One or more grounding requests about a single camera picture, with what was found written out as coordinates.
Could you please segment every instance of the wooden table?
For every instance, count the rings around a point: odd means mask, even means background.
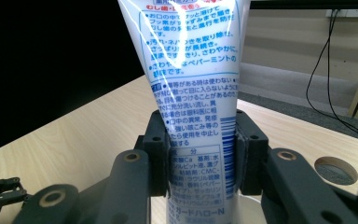
[[[157,109],[145,76],[83,105],[77,110],[0,147],[0,179],[18,176],[28,193],[53,185],[75,185],[79,191],[110,173],[116,155],[132,149]],[[238,101],[264,131],[270,146],[301,153],[308,162],[332,156],[350,163],[358,173],[358,139]],[[358,181],[339,186],[357,194]],[[0,224],[10,223],[21,204],[2,209]],[[152,200],[153,223],[165,223],[165,199]]]

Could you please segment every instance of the power cord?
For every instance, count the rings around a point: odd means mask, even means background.
[[[338,12],[339,12],[339,9],[334,9],[334,10],[331,11],[328,38],[327,38],[327,41],[325,42],[324,47],[323,47],[323,49],[322,49],[322,51],[321,51],[321,53],[319,55],[318,62],[316,63],[316,65],[315,65],[315,67],[314,67],[314,69],[312,71],[312,74],[310,75],[310,81],[309,81],[308,86],[307,86],[306,96],[307,96],[307,101],[310,104],[310,107],[312,107],[312,109],[314,109],[316,112],[318,112],[318,113],[320,113],[320,114],[322,114],[324,116],[327,116],[327,117],[329,117],[331,119],[336,119],[336,120],[340,121],[342,124],[344,124],[347,128],[352,130],[353,132],[358,133],[358,128],[356,128],[352,124],[349,124],[347,121],[342,120],[336,114],[336,111],[334,110],[333,105],[331,103],[331,97],[330,97],[330,43],[331,43],[331,34],[333,33],[333,28],[334,28],[334,24],[336,22]],[[309,98],[310,83],[312,82],[313,75],[315,74],[316,68],[318,67],[319,62],[321,61],[322,55],[324,54],[324,50],[326,48],[327,48],[327,96],[328,96],[328,103],[330,105],[331,111],[333,112],[334,116],[331,116],[329,114],[326,114],[326,113],[316,109],[313,106],[313,104],[310,102],[310,98]]]

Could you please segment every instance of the round hole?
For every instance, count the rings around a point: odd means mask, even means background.
[[[112,224],[125,224],[129,220],[129,217],[124,213],[117,213],[112,216]]]
[[[294,161],[297,159],[296,155],[288,151],[278,152],[278,156],[286,161]]]
[[[141,156],[138,153],[130,153],[126,157],[124,157],[125,161],[138,161],[141,158]]]
[[[332,224],[340,224],[342,223],[341,218],[339,218],[336,214],[328,211],[322,211],[322,217],[324,220],[328,221]]]
[[[66,193],[64,189],[55,189],[47,194],[43,195],[43,197],[39,201],[39,205],[41,207],[51,207],[65,199]]]
[[[351,185],[358,179],[356,170],[349,163],[335,157],[321,157],[314,167],[321,177],[338,185]]]

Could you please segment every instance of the white tube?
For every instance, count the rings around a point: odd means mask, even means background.
[[[249,0],[118,0],[171,138],[167,223],[231,224]]]

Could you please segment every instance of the black horizontal bar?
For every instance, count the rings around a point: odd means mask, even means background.
[[[358,0],[251,1],[250,9],[358,9]]]

